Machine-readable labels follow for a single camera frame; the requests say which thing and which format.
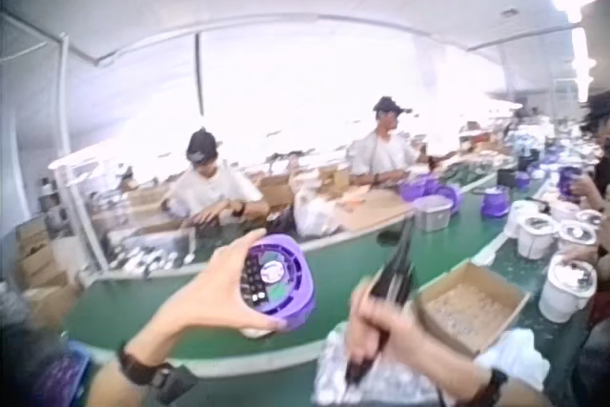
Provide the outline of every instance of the wrist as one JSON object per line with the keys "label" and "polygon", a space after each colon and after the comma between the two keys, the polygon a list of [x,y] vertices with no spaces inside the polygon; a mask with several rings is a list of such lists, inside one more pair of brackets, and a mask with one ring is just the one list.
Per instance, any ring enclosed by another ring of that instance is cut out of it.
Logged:
{"label": "wrist", "polygon": [[400,362],[418,370],[423,371],[425,364],[430,358],[430,349],[435,339],[417,326],[406,338],[410,341],[409,352],[402,356]]}
{"label": "wrist", "polygon": [[184,327],[155,315],[125,346],[125,352],[147,366],[157,366],[170,355]]}

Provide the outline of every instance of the purple plastic part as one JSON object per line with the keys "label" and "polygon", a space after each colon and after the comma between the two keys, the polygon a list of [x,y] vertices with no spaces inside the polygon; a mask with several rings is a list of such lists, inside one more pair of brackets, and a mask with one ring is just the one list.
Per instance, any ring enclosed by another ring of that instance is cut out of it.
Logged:
{"label": "purple plastic part", "polygon": [[423,188],[423,195],[436,194],[438,187],[440,187],[438,178],[433,173],[427,173],[425,175],[422,175],[422,177],[426,180],[426,184]]}
{"label": "purple plastic part", "polygon": [[511,210],[510,199],[504,187],[496,186],[485,191],[481,213],[484,216],[500,218]]}
{"label": "purple plastic part", "polygon": [[439,186],[436,194],[442,195],[443,197],[447,197],[452,201],[451,206],[451,214],[456,214],[459,212],[459,208],[461,207],[461,198],[462,194],[459,190],[459,186],[457,185],[444,185]]}
{"label": "purple plastic part", "polygon": [[520,191],[525,191],[530,187],[530,175],[527,172],[517,172],[515,174],[515,185]]}
{"label": "purple plastic part", "polygon": [[572,182],[582,175],[582,169],[574,166],[565,166],[559,168],[559,193],[565,197],[567,200],[575,200],[578,199],[575,195],[572,194],[572,190],[570,189],[570,185]]}
{"label": "purple plastic part", "polygon": [[413,202],[423,196],[426,187],[426,179],[416,177],[411,181],[400,183],[400,196],[405,202]]}
{"label": "purple plastic part", "polygon": [[91,357],[77,342],[70,341],[68,349],[37,381],[32,395],[35,405],[69,407],[76,398]]}
{"label": "purple plastic part", "polygon": [[542,158],[542,164],[555,164],[559,161],[559,155],[555,153],[547,152]]}
{"label": "purple plastic part", "polygon": [[315,307],[314,280],[303,252],[292,237],[285,234],[263,237],[252,246],[248,256],[267,252],[276,252],[284,258],[284,275],[277,283],[288,285],[291,291],[282,299],[269,300],[255,309],[285,320],[284,331],[291,331],[303,324]]}

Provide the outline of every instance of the plastic bag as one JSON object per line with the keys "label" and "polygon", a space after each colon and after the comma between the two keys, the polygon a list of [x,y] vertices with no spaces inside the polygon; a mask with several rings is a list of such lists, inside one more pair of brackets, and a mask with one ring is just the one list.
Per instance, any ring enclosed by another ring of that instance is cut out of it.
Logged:
{"label": "plastic bag", "polygon": [[[379,358],[360,385],[351,387],[346,393],[346,329],[346,323],[341,323],[326,339],[315,374],[315,405],[439,405],[437,387],[426,376],[390,358]],[[549,362],[534,348],[534,334],[526,329],[505,332],[498,343],[478,356],[475,362],[498,368],[540,391],[550,369]],[[454,405],[448,396],[443,395],[443,399],[446,405]]]}
{"label": "plastic bag", "polygon": [[339,227],[334,216],[335,203],[301,190],[295,197],[296,230],[301,236],[332,234]]}

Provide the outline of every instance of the cardboard sheet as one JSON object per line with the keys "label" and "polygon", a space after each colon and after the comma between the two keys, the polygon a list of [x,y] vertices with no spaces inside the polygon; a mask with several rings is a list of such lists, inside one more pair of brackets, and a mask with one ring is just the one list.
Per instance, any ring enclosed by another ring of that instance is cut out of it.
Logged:
{"label": "cardboard sheet", "polygon": [[362,198],[361,204],[335,208],[336,220],[347,231],[363,231],[414,211],[411,204],[393,191],[370,190]]}

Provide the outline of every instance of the hand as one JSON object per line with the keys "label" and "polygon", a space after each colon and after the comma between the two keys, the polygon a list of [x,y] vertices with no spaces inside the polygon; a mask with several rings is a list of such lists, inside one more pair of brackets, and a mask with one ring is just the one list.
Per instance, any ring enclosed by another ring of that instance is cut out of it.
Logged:
{"label": "hand", "polygon": [[346,335],[349,357],[355,362],[374,358],[378,351],[379,329],[390,332],[387,356],[409,364],[421,349],[426,335],[407,305],[396,305],[369,297],[373,284],[360,283],[352,293],[350,320]]}
{"label": "hand", "polygon": [[572,247],[564,255],[561,260],[564,264],[569,264],[572,261],[584,261],[589,264],[596,265],[598,263],[597,247]]}
{"label": "hand", "polygon": [[231,203],[227,199],[223,199],[220,202],[213,204],[207,209],[202,210],[198,214],[191,216],[190,223],[195,226],[199,226],[202,224],[206,224],[212,221],[215,218],[218,218],[220,214],[229,209],[231,207]]}
{"label": "hand", "polygon": [[251,309],[239,292],[248,250],[264,234],[264,229],[252,231],[231,245],[217,249],[205,269],[163,304],[158,312],[160,319],[180,330],[192,327],[281,329],[282,320]]}
{"label": "hand", "polygon": [[570,190],[574,195],[584,195],[590,197],[599,193],[598,188],[595,186],[593,179],[588,173],[584,173],[576,178],[570,184]]}

